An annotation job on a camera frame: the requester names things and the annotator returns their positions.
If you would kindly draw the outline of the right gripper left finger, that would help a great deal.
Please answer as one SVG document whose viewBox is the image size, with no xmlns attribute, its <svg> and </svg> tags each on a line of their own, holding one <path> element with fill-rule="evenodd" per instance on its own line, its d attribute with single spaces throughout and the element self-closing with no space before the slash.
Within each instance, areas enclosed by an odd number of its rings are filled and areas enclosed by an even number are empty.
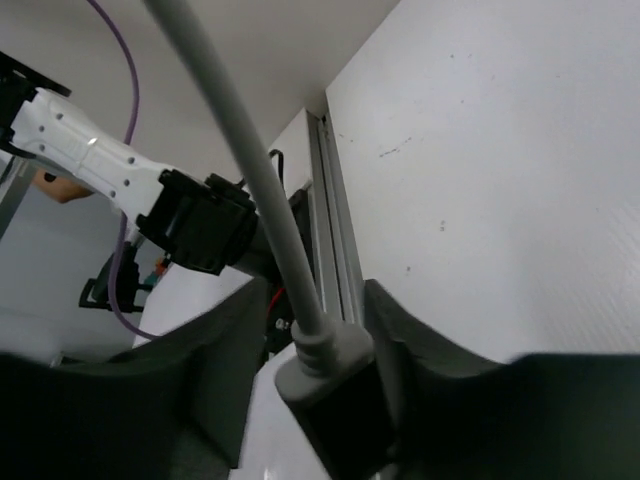
<svg viewBox="0 0 640 480">
<path fill-rule="evenodd" d="M 241 459 L 268 286 L 102 363 L 1 357 L 5 479 L 213 479 Z"/>
</svg>

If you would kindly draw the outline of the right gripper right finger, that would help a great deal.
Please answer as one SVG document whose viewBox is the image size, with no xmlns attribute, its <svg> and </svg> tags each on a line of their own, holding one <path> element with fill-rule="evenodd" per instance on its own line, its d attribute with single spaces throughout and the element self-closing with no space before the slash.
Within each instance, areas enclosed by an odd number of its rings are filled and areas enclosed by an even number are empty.
<svg viewBox="0 0 640 480">
<path fill-rule="evenodd" d="M 499 363 L 419 321 L 376 280 L 363 296 L 399 424 L 399 478 L 638 477 L 637 355 Z"/>
</svg>

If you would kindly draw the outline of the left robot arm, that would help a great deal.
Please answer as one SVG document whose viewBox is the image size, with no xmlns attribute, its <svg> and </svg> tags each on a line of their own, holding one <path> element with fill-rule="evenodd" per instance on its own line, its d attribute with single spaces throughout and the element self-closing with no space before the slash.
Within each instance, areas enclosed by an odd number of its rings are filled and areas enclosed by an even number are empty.
<svg viewBox="0 0 640 480">
<path fill-rule="evenodd" d="M 70 94 L 2 55 L 2 151 L 104 195 L 184 268 L 217 275 L 241 260 L 257 227 L 246 191 L 216 174 L 201 181 L 144 157 L 100 129 Z"/>
</svg>

